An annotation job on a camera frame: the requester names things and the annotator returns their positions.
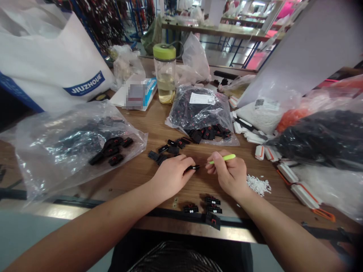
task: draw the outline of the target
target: floor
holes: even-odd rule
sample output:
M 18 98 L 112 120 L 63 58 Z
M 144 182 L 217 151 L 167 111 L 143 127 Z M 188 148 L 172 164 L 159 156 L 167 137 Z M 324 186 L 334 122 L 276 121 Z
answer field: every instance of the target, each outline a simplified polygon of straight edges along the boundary
M 25 250 L 67 222 L 66 219 L 0 211 L 0 271 L 3 271 Z M 266 245 L 251 244 L 251 248 L 254 272 L 283 271 Z M 112 252 L 113 249 L 89 272 L 107 272 Z

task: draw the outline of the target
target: table leg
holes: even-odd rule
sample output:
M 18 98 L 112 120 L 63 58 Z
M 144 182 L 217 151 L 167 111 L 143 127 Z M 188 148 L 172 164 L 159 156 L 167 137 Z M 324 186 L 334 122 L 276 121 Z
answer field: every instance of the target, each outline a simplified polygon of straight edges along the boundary
M 234 47 L 234 42 L 236 41 L 236 38 L 233 38 L 233 43 L 232 43 L 232 46 L 231 46 L 231 50 L 230 50 L 230 52 L 232 52 L 232 49 L 233 49 L 233 47 Z
M 235 58 L 235 57 L 236 57 L 236 55 L 237 55 L 238 49 L 240 48 L 242 41 L 243 41 L 243 39 L 241 39 L 241 41 L 239 42 L 239 45 L 238 45 L 238 47 L 237 47 L 237 50 L 236 50 L 236 52 L 235 52 L 235 54 L 234 54 L 234 56 L 233 56 L 233 59 L 232 59 L 232 61 L 231 61 L 231 63 L 230 63 L 230 67 L 233 67 L 232 63 L 233 63 L 233 61 L 234 61 L 234 58 Z
M 276 47 L 277 47 L 277 44 L 275 44 L 275 46 L 273 47 L 273 49 L 271 50 L 271 52 L 268 54 L 267 58 L 264 60 L 264 62 L 261 64 L 261 66 L 260 66 L 260 68 L 258 70 L 260 70 L 262 68 L 262 66 L 265 65 L 266 61 L 271 56 L 272 52 L 275 50 Z
M 225 38 L 224 38 L 224 42 L 223 42 L 223 45 L 222 45 L 222 50 L 221 50 L 221 52 L 223 51 L 224 44 L 226 43 L 226 39 L 227 39 L 227 37 L 225 37 Z
M 261 43 L 261 42 L 256 42 L 256 43 L 254 44 L 253 49 L 251 50 L 250 54 L 248 55 L 248 57 L 247 57 L 247 59 L 246 59 L 246 61 L 245 61 L 245 63 L 246 63 L 246 64 L 244 64 L 244 65 L 242 66 L 242 68 L 244 68 L 244 69 L 246 69 L 246 68 L 247 68 L 247 65 L 250 63 L 250 60 L 252 59 L 252 57 L 253 57 L 254 53 L 256 52 L 257 47 L 260 45 L 260 43 Z

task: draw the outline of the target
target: qr code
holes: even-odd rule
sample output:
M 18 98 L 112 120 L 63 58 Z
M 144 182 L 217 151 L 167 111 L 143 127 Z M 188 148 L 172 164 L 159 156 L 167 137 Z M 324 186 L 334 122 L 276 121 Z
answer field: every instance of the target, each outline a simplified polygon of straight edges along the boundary
M 264 99 L 257 99 L 257 100 L 256 100 L 256 104 L 255 104 L 254 106 L 255 106 L 255 107 L 256 107 L 256 106 L 262 106 L 262 105 L 264 104 L 264 101 L 265 101 Z

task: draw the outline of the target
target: forearm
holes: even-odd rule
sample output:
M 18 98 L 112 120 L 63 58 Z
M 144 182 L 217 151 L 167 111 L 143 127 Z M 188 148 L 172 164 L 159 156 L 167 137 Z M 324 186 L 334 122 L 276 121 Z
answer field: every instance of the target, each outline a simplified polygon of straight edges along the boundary
M 343 271 L 337 254 L 252 190 L 237 202 L 248 213 L 285 271 Z
M 105 202 L 54 231 L 19 257 L 9 271 L 87 271 L 145 214 L 160 205 L 152 181 Z

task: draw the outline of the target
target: green pen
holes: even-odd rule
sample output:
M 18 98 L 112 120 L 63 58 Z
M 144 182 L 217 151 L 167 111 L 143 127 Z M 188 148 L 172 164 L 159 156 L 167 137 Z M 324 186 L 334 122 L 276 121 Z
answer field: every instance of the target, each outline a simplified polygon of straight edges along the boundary
M 234 159 L 235 157 L 236 157 L 235 154 L 230 154 L 230 155 L 224 156 L 223 160 L 228 161 L 229 159 Z

